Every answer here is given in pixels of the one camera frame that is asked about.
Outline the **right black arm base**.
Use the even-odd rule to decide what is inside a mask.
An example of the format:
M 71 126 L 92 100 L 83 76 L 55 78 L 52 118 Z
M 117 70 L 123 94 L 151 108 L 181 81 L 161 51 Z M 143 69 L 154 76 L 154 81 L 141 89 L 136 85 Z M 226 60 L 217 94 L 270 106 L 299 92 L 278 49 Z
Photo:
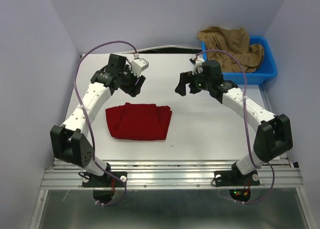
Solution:
M 213 173 L 211 184 L 214 187 L 259 186 L 260 180 L 256 170 L 243 175 L 237 168 L 233 168 L 231 170 L 216 170 Z

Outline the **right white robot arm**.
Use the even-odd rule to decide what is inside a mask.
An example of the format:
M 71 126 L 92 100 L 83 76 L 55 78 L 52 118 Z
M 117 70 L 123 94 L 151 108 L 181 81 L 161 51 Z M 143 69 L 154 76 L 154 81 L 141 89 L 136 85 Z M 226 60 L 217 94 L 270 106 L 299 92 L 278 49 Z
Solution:
M 216 60 L 194 58 L 190 62 L 193 69 L 180 73 L 175 92 L 185 96 L 187 87 L 191 94 L 209 92 L 211 97 L 243 118 L 245 125 L 256 133 L 253 148 L 230 171 L 233 183 L 242 184 L 249 173 L 293 148 L 291 123 L 285 114 L 275 115 L 248 98 L 237 84 L 224 79 Z

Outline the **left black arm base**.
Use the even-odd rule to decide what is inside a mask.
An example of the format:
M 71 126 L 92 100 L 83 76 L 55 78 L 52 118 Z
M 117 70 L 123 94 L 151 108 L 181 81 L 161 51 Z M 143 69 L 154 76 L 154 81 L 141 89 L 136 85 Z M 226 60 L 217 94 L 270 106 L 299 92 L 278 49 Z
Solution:
M 82 178 L 83 188 L 123 188 L 124 184 L 108 176 L 96 176 L 87 171 L 80 171 L 78 175 Z

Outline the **red skirt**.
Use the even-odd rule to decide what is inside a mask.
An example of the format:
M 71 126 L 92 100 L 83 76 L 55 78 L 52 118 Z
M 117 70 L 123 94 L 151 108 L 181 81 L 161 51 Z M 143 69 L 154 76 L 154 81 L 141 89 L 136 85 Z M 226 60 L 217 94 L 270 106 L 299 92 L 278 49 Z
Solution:
M 105 110 L 112 137 L 132 141 L 163 141 L 167 138 L 172 111 L 167 105 L 131 104 Z

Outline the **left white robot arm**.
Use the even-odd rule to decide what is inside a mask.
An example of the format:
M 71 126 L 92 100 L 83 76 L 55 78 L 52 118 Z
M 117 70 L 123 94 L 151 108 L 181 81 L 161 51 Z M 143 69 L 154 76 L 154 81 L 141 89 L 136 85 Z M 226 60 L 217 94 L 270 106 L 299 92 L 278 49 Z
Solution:
M 107 65 L 93 74 L 84 97 L 79 99 L 72 114 L 62 125 L 55 125 L 50 130 L 54 157 L 94 175 L 100 186 L 108 185 L 111 182 L 110 165 L 95 156 L 95 144 L 87 138 L 88 134 L 93 134 L 91 123 L 116 90 L 137 96 L 146 79 L 142 72 L 148 67 L 149 62 L 138 54 L 131 62 L 125 56 L 110 54 Z

